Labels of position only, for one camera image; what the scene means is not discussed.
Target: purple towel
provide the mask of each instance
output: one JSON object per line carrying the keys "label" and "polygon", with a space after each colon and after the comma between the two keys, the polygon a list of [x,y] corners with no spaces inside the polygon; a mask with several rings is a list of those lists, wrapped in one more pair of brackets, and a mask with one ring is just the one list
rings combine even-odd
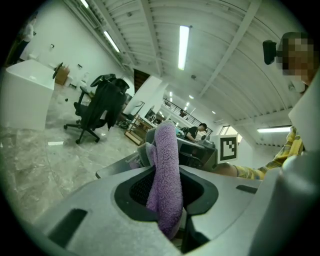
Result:
{"label": "purple towel", "polygon": [[146,207],[158,213],[160,230],[172,239],[180,225],[183,194],[179,172],[178,143],[174,124],[161,123],[155,131],[155,143],[147,155],[156,171]]}

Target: camera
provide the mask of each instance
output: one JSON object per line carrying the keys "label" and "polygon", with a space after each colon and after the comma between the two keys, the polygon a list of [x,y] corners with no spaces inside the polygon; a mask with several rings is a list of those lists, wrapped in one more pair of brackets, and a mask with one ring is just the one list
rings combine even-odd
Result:
{"label": "camera", "polygon": [[277,56],[276,44],[276,42],[273,42],[271,40],[266,40],[262,43],[264,63],[267,65],[270,65],[275,61],[275,58]]}

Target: ceiling beam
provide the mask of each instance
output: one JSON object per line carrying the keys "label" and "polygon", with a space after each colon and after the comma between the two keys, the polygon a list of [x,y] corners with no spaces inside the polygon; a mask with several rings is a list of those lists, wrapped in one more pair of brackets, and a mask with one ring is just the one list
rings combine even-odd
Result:
{"label": "ceiling beam", "polygon": [[125,41],[124,37],[122,36],[120,30],[118,29],[116,23],[114,22],[114,19],[109,14],[104,3],[101,0],[93,0],[93,2],[95,3],[96,7],[98,8],[100,13],[102,14],[102,16],[103,16],[104,20],[106,21],[107,25],[109,26],[109,28],[111,29],[112,34],[115,35],[117,41],[120,42],[122,49],[124,49],[124,51],[126,52],[131,63],[133,65],[137,65],[138,62],[136,61],[134,55],[132,53],[129,53],[130,52],[129,46],[128,46],[127,42]]}
{"label": "ceiling beam", "polygon": [[63,3],[67,6],[69,11],[80,20],[80,22],[85,26],[85,28],[94,36],[94,38],[97,40],[97,42],[104,48],[107,53],[112,57],[115,62],[124,70],[126,71],[124,65],[119,61],[117,56],[113,53],[113,51],[107,46],[105,40],[101,38],[101,36],[94,30],[91,25],[86,21],[86,19],[79,13],[77,8],[73,6],[73,4],[70,1],[64,0]]}
{"label": "ceiling beam", "polygon": [[281,110],[278,112],[273,112],[270,114],[264,114],[264,115],[260,115],[257,117],[253,117],[251,119],[244,119],[244,120],[240,120],[240,121],[236,121],[234,123],[235,127],[239,127],[239,126],[250,126],[250,125],[259,125],[259,124],[263,124],[263,123],[267,123],[267,122],[272,122],[275,120],[290,120],[289,119],[289,112],[292,110],[292,108],[288,108],[285,110]]}
{"label": "ceiling beam", "polygon": [[200,92],[200,94],[199,94],[200,97],[202,97],[205,94],[207,89],[212,85],[213,81],[216,79],[216,77],[218,76],[220,71],[223,69],[223,67],[225,66],[227,61],[230,59],[232,53],[235,51],[235,49],[237,48],[239,42],[243,38],[243,36],[246,33],[247,29],[249,28],[249,26],[251,24],[251,21],[255,17],[255,15],[256,15],[256,13],[257,13],[260,5],[261,5],[261,2],[262,2],[262,0],[252,0],[250,6],[248,8],[248,11],[246,12],[246,15],[245,15],[243,21],[241,22],[241,24],[239,26],[239,29],[237,30],[237,32],[236,32],[231,44],[229,45],[228,49],[226,50],[226,52],[225,52],[224,56],[222,57],[220,63],[218,64],[218,66],[216,67],[214,72],[212,73],[211,77],[209,78],[209,80],[205,84],[204,88]]}
{"label": "ceiling beam", "polygon": [[148,34],[151,39],[151,44],[152,44],[153,54],[154,54],[155,61],[156,61],[158,74],[160,77],[162,77],[163,67],[162,67],[161,60],[158,59],[158,57],[160,57],[160,50],[159,50],[158,39],[157,39],[157,35],[156,35],[155,25],[154,25],[154,22],[152,19],[150,6],[148,3],[148,0],[138,0],[138,4],[139,4],[140,9],[142,11],[144,23],[148,28],[148,32],[149,32]]}
{"label": "ceiling beam", "polygon": [[[134,66],[134,65],[129,65],[129,64],[123,64],[125,66],[130,66],[133,69],[136,70],[140,70],[142,72],[148,73],[151,76],[155,76],[157,78],[159,78],[159,75],[157,74],[157,72],[155,72],[154,70],[150,69],[148,66],[143,66],[143,65],[138,65],[138,66]],[[180,90],[180,94],[179,95],[184,95],[186,98],[189,97],[189,94],[193,94],[196,95],[194,91],[184,91],[181,90],[181,87],[177,87],[177,85],[179,85],[180,83],[178,83],[178,81],[171,77],[171,76],[164,76],[161,78],[162,80],[166,81],[167,83],[169,83],[170,85],[176,87],[178,90]],[[201,100],[200,104],[206,108],[208,108],[207,106],[211,106],[214,108],[214,111],[223,118],[223,120],[225,120],[226,123],[228,123],[230,126],[234,126],[236,120],[230,116],[227,112],[225,112],[221,107],[219,107],[218,105],[216,105],[214,102],[210,101],[208,102],[207,100]],[[257,143],[254,140],[254,138],[252,137],[252,135],[244,128],[244,127],[237,127],[236,131],[238,133],[241,134],[241,136],[245,139],[245,141],[252,147],[255,148]]]}

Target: yellow plaid shirt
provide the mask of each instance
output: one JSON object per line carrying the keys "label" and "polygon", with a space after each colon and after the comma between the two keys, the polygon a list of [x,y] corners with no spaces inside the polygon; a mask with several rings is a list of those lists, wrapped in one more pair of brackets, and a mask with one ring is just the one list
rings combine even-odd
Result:
{"label": "yellow plaid shirt", "polygon": [[300,135],[297,134],[297,129],[294,126],[291,126],[290,133],[286,137],[285,145],[271,162],[258,169],[235,165],[237,169],[237,176],[250,180],[263,180],[267,171],[281,167],[291,156],[301,155],[303,148],[304,145]]}

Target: black office chair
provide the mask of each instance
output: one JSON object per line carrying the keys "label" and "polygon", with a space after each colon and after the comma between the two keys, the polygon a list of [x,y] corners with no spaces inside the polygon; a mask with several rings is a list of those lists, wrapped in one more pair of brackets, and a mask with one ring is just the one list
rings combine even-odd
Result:
{"label": "black office chair", "polygon": [[[106,123],[109,129],[115,125],[122,106],[126,101],[126,90],[129,88],[128,84],[122,79],[113,79],[112,82],[104,79],[97,82],[96,79],[92,85],[98,86],[98,88],[89,106],[81,104],[84,95],[89,94],[82,86],[80,86],[82,92],[79,101],[73,104],[75,114],[80,116],[81,120],[77,120],[76,124],[67,123],[63,126],[64,129],[68,127],[82,129],[79,139],[75,141],[77,144],[81,142],[85,131],[94,136],[97,143],[100,138],[94,133],[94,130],[103,127]],[[107,114],[105,115],[105,119],[101,119],[104,111],[107,111]]]}

